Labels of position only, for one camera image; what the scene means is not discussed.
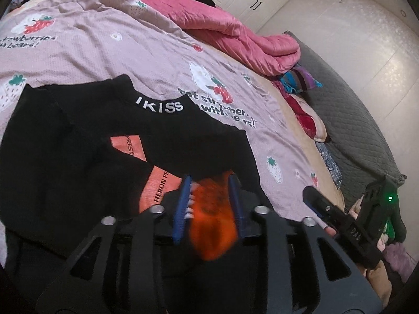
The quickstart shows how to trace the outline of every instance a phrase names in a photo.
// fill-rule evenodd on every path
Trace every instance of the blue cloth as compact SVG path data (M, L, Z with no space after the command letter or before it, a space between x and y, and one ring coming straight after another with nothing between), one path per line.
M301 93L309 89L323 87L311 74L300 64L296 64L287 73L279 77L279 80L288 93Z
M326 164L327 169L329 170L330 176L332 176L333 182L339 189L342 185L342 173L340 172L339 167L337 166L332 155L330 155L330 152L324 143L316 142L316 147L321 154L321 158L324 160L324 164Z

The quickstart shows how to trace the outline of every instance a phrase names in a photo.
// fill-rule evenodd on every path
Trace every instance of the folded comforter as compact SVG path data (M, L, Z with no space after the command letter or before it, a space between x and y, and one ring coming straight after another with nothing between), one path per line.
M141 1L256 73L276 76L300 59L298 43L289 35L258 36L222 9L194 0Z

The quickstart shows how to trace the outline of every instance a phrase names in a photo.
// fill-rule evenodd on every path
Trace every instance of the orange object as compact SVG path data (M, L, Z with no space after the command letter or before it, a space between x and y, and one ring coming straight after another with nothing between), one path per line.
M182 179L154 166L140 196L140 213L152 205L160 204L165 193L179 188Z
M147 161L139 135L111 137L111 144L115 149L118 149L125 154L130 154L143 161Z
M228 196L228 176L232 173L224 172L221 176L201 180L192 192L195 196L192 205L194 218L189 237L198 255L206 261L219 258L237 241Z

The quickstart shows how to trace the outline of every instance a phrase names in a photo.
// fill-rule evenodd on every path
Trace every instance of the black handle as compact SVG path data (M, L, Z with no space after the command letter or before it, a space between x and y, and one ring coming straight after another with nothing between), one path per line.
M257 5L253 10L256 10L260 5L262 4L262 1L259 2L259 5Z
M290 259L288 251L286 219L276 212L267 209L264 214L256 210L253 216L263 228L263 279L264 289L259 292L255 300L255 313L274 314L291 313L293 311L293 294L291 285Z
M253 6L255 5L255 4L257 4L257 2L258 2L259 0L256 0L256 2L254 3L254 4L252 4L251 6L250 6L250 8L253 8Z

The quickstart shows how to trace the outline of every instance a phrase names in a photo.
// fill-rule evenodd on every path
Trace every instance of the orange label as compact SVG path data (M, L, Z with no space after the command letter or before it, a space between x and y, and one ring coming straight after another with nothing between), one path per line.
M155 166L140 196L140 212L159 204L165 193L179 188L182 179Z
M141 139L139 135L111 137L112 146L131 156L137 157L143 161L145 159L144 150L142 149Z

